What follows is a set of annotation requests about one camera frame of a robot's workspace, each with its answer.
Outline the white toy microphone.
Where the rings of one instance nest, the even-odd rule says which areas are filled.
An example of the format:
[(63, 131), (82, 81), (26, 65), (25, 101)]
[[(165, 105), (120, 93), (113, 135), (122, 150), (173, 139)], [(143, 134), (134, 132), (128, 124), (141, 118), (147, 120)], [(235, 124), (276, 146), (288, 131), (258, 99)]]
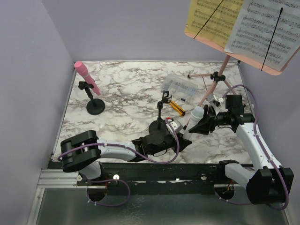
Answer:
[(199, 121), (203, 118), (204, 116), (204, 109), (200, 106), (197, 106), (194, 108), (194, 110), (191, 112), (191, 117), (188, 122), (188, 125), (186, 127), (186, 130), (183, 134), (183, 139), (189, 140), (192, 133), (190, 133), (190, 129), (196, 126)]

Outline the black round-base mic stand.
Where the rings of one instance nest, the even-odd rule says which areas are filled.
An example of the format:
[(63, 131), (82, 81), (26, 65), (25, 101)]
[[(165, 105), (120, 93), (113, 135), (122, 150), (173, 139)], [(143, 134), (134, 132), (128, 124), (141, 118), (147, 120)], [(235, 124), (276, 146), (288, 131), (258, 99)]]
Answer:
[(163, 91), (162, 99), (157, 103), (158, 117), (156, 121), (153, 121), (149, 126), (149, 134), (154, 132), (161, 131), (161, 126), (163, 124), (163, 119), (161, 117), (161, 111), (163, 109), (163, 104), (169, 104), (172, 100), (172, 95), (169, 95), (169, 91)]

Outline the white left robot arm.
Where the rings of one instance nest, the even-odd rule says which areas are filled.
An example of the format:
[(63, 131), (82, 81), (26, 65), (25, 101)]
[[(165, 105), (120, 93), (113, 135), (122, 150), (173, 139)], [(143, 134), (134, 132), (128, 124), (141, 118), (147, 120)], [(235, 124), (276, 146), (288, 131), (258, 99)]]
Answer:
[[(63, 172), (78, 172), (93, 185), (99, 185), (104, 174), (98, 159), (120, 159), (125, 162), (147, 160), (155, 164), (169, 164), (191, 143), (183, 138), (183, 134), (174, 136), (170, 132), (166, 135), (148, 135), (130, 142), (110, 142), (98, 138), (94, 130), (89, 130), (62, 141), (57, 160), (62, 163)], [(168, 149), (174, 150), (173, 159), (158, 162), (148, 157)]]

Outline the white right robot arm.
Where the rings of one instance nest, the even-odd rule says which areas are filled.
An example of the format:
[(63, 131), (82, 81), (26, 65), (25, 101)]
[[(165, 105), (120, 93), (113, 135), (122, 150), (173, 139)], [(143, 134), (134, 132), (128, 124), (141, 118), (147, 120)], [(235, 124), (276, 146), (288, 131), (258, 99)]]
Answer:
[(220, 102), (212, 100), (210, 105), (197, 106), (191, 113), (184, 137), (193, 133), (208, 135), (217, 126), (230, 126), (244, 144), (253, 164), (253, 171), (234, 160), (217, 164), (216, 179), (225, 184), (237, 182), (247, 193), (252, 204), (288, 204), (294, 174), (291, 168), (284, 168), (272, 155), (261, 137), (255, 118), (244, 112), (241, 95), (227, 95), (224, 99), (226, 112), (219, 112)]

